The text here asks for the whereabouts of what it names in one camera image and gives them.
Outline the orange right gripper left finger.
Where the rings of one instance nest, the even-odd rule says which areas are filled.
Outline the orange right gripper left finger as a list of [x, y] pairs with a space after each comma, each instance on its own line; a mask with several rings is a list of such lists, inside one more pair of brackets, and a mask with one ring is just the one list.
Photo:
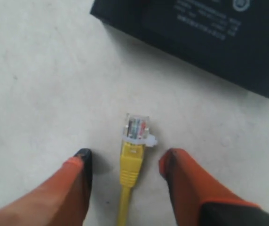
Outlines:
[[93, 181], [93, 155], [80, 149], [41, 185], [0, 209], [0, 226], [81, 226]]

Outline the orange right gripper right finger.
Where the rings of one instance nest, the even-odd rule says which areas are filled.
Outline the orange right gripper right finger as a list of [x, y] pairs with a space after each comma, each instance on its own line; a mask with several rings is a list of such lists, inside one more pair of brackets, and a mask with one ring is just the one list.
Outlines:
[[167, 150], [159, 172], [179, 226], [269, 226], [269, 213], [231, 192], [183, 149]]

